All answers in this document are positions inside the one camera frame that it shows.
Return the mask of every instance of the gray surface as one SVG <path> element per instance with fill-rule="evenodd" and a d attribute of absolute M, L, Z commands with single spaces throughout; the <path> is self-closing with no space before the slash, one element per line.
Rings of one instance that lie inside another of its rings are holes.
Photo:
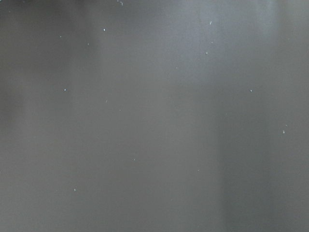
<path fill-rule="evenodd" d="M 308 9 L 2 0 L 0 231 L 309 231 Z"/>

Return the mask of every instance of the gray wall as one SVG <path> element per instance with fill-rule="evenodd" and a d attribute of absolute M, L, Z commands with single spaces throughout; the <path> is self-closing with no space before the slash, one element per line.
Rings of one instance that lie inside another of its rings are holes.
<path fill-rule="evenodd" d="M 0 1 L 0 231 L 308 231 L 308 9 Z"/>

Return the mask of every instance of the gray background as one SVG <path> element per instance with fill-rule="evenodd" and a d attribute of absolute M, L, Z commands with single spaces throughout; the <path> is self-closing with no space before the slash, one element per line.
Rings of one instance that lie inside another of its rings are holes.
<path fill-rule="evenodd" d="M 306 0 L 2 0 L 0 231 L 307 232 L 308 27 Z"/>

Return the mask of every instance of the metal surface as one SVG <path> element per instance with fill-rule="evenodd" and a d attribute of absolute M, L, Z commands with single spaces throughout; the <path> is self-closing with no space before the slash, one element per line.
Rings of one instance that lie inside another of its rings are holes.
<path fill-rule="evenodd" d="M 0 1 L 0 231 L 308 231 L 308 9 Z"/>

